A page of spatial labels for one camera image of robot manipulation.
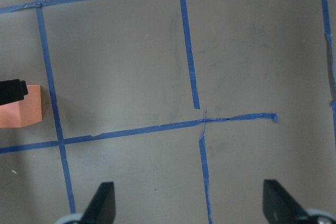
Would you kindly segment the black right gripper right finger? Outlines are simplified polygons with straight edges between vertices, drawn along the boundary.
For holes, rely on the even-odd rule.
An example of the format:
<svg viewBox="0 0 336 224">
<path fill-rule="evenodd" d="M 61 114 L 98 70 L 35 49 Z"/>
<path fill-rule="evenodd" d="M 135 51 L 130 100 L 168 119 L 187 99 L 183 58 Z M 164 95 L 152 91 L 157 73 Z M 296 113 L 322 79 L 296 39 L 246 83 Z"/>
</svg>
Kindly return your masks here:
<svg viewBox="0 0 336 224">
<path fill-rule="evenodd" d="M 268 223 L 312 223 L 308 213 L 275 179 L 264 180 L 262 203 Z"/>
</svg>

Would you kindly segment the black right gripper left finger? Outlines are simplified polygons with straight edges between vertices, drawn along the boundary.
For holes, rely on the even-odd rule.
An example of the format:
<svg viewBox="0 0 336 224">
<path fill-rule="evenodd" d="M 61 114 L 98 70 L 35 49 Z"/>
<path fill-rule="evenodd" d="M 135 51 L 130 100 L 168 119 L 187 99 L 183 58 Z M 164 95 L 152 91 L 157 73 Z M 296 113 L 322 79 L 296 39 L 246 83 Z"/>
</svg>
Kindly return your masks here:
<svg viewBox="0 0 336 224">
<path fill-rule="evenodd" d="M 113 182 L 101 183 L 81 217 L 81 223 L 114 223 L 116 198 Z"/>
</svg>

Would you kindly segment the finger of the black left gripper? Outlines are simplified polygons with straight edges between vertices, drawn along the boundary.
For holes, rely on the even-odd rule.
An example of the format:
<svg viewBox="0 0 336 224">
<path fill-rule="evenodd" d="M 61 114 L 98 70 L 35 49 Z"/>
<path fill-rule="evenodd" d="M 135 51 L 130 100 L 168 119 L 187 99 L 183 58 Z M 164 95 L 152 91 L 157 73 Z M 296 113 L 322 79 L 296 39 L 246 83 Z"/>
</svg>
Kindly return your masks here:
<svg viewBox="0 0 336 224">
<path fill-rule="evenodd" d="M 26 95 L 28 95 L 28 89 L 24 80 L 1 81 L 1 105 L 24 100 Z"/>
</svg>

